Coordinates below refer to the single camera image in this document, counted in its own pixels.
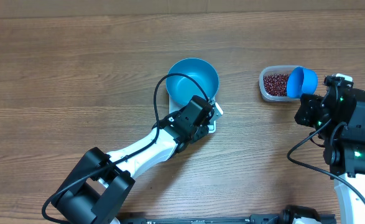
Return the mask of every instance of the wood grain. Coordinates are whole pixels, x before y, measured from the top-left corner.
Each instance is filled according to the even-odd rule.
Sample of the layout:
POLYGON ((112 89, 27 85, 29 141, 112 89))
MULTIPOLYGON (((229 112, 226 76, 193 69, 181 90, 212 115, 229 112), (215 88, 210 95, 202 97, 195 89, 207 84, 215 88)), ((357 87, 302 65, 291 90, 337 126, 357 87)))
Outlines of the wood grain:
POLYGON ((365 9, 365 0, 0 0, 0 19, 365 9))
MULTIPOLYGON (((258 76, 297 64, 365 89, 365 11, 0 20, 0 223, 47 223, 43 202, 87 150, 143 138, 155 84, 187 57, 217 69, 225 114, 214 135, 141 175, 122 212, 230 217, 298 204, 339 217, 333 182, 286 159, 311 131, 293 120, 299 103, 265 103, 258 76)), ((158 104, 165 116, 164 86, 158 104)), ((322 152, 306 144, 294 157, 327 169, 322 152)))

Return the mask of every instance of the black cable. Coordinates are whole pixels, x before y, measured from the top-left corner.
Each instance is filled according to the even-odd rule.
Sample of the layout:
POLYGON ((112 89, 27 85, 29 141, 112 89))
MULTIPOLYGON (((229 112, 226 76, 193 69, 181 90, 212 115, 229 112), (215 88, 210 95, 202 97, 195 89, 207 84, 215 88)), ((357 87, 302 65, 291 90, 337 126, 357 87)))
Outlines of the black cable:
POLYGON ((312 143, 314 143, 315 145, 317 145, 318 147, 325 147, 325 145, 324 144, 318 144, 318 143, 316 143, 312 138, 310 138, 310 140, 311 140, 311 142, 312 143))
POLYGON ((333 145, 333 141, 334 141, 334 136, 336 135, 336 132, 338 131, 338 129, 341 126, 347 126, 347 124, 342 121, 339 124, 337 124, 337 126, 333 129, 333 132, 331 133, 330 139, 329 139, 329 144, 332 146, 333 145))
MULTIPOLYGON (((338 86, 334 86, 334 88, 336 89, 336 103, 338 103, 338 86)), ((321 105, 324 105, 325 99, 327 99, 330 94, 330 90, 331 90, 331 87, 329 87, 328 91, 326 92, 325 97, 323 97, 323 99, 321 100, 321 102, 320 102, 321 105)))
POLYGON ((311 169, 311 170, 315 170, 315 171, 321 172, 322 174, 326 174, 326 175, 328 175, 328 176, 330 176, 330 177, 332 177, 332 178, 340 181, 341 183, 343 183, 347 187, 349 187, 353 192, 355 192, 355 194, 362 200, 363 204, 365 205, 365 198, 363 197, 363 195, 358 190, 356 190, 356 188, 354 186, 352 186, 350 183, 348 183, 347 181, 345 181, 341 177, 338 177, 337 175, 334 175, 331 172, 325 171, 324 169, 317 168, 315 166, 311 166, 309 164, 306 164, 306 163, 303 163, 303 162, 300 162, 300 161, 296 161, 295 159, 292 159, 290 157, 291 153, 293 153, 294 150, 296 150, 298 147, 300 147, 301 145, 303 145, 304 143, 306 143, 309 139, 311 139, 315 135, 317 135, 321 130, 323 130, 326 126, 328 126, 330 124, 330 122, 331 122, 331 119, 328 120, 322 127, 320 127, 319 129, 317 129, 313 134, 309 135, 304 140, 302 140, 298 144, 296 144, 293 148, 291 148, 289 150, 289 152, 287 153, 287 159, 290 160, 291 162, 297 164, 297 165, 306 167, 306 168, 311 169))
MULTIPOLYGON (((208 99, 205 91, 201 88, 201 86, 191 77, 189 77, 188 75, 185 75, 185 74, 181 74, 181 73, 171 73, 171 74, 168 74, 166 76, 164 76, 163 78, 160 79, 160 81, 157 83, 156 87, 155 87, 155 92, 153 94, 153 106, 154 106, 154 110, 155 110, 155 118, 156 118, 156 126, 157 127, 160 127, 160 120, 159 120, 159 113, 157 111, 157 102, 156 102, 156 96, 157 96, 157 90, 159 89, 159 86, 160 84, 168 77, 172 77, 172 76, 181 76, 181 77, 185 77, 189 80, 191 80, 198 88, 199 90, 201 91, 201 93, 203 94, 203 96, 206 98, 206 101, 209 102, 210 100, 208 99)), ((51 197, 49 197, 43 204, 43 207, 41 208, 41 214, 42 216, 48 220, 48 221, 51 221, 51 222, 54 222, 54 223, 59 223, 59 224, 71 224, 69 221, 65 221, 65 220, 59 220, 57 218, 52 218, 50 216, 47 215, 47 212, 46 212, 46 209, 48 207, 48 205, 50 204, 50 202, 55 198, 55 197, 58 197, 60 196, 61 194, 65 193, 67 190, 69 190, 70 187, 73 187, 74 185, 82 182, 82 181, 85 181, 86 179, 96 175, 96 174, 99 174, 100 172, 103 172, 105 171, 106 169, 110 169, 112 168, 113 166, 119 164, 120 162, 124 162, 136 155, 138 155, 139 153, 145 151, 146 149, 148 149, 149 147, 151 147, 153 144, 156 143, 157 141, 157 138, 159 137, 159 134, 160 134, 160 129, 157 128, 156 129, 156 135, 155 135, 155 138, 153 138, 153 140, 146 146, 144 146, 142 149, 139 149, 133 153, 131 153, 130 155, 126 155, 124 156, 123 158, 115 161, 115 162, 112 162, 100 169, 96 169, 94 170, 93 172, 90 172, 89 174, 85 175, 84 177, 74 181, 73 183, 71 183, 70 185, 68 185, 67 187, 63 188, 62 190, 58 191, 57 193, 51 195, 51 197)))

